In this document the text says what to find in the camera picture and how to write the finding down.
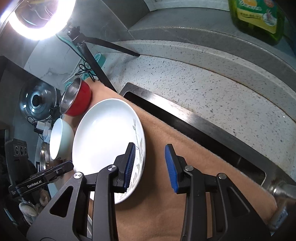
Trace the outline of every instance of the tripod leg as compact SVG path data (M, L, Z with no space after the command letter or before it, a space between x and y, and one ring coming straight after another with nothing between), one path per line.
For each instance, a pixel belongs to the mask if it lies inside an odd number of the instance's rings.
M116 45L116 44L107 42L107 41L102 40L102 39L91 38L91 37L84 37L84 41L85 42L88 42L88 43L91 43L91 44L100 45L100 46L103 46L103 47L106 47L106 48L109 48L109 49L114 49L114 50L120 51L122 53L127 53L127 54L132 55L132 56L135 56L135 57L139 57L140 56L140 54L138 54L138 53L136 53L134 51L131 51L131 50L126 49L124 47L121 47L119 45Z
M84 59L86 62L89 64L89 66L93 69L95 72L96 76L99 78L99 80L108 88L111 90L117 92L114 88L114 86L111 84L110 80L108 77L105 75L104 71L101 69L97 61L95 60L94 56L92 53L89 51L86 43L77 43L77 48L79 51L82 53Z

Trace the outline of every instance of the dish soap bottle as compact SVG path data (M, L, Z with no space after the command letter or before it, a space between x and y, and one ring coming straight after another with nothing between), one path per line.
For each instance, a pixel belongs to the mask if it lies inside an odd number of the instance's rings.
M270 45L284 32L284 14L273 0L228 0L232 21L242 32Z

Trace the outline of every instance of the white plate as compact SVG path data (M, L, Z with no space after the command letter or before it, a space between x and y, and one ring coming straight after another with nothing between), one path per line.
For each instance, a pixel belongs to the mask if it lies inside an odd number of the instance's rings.
M115 204L127 199L138 185L145 165L146 143L142 124L133 108L119 99L95 104L82 118L73 143L74 170L84 175L99 172L125 153L129 142L136 145L130 186L115 193Z

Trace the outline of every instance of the pot lid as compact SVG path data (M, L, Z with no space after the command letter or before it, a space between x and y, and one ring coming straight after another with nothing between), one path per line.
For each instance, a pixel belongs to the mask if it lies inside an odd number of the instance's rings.
M57 106L57 91L44 81L33 78L22 87L19 105L26 118L31 116L36 121L46 121L51 118L51 109Z

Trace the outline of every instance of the speckled countertop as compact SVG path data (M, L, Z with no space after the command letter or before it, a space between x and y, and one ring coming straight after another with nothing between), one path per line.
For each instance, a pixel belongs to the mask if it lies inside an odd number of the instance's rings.
M236 136L296 180L296 123L280 108L225 76L182 62L105 53L117 91L127 82L158 94Z

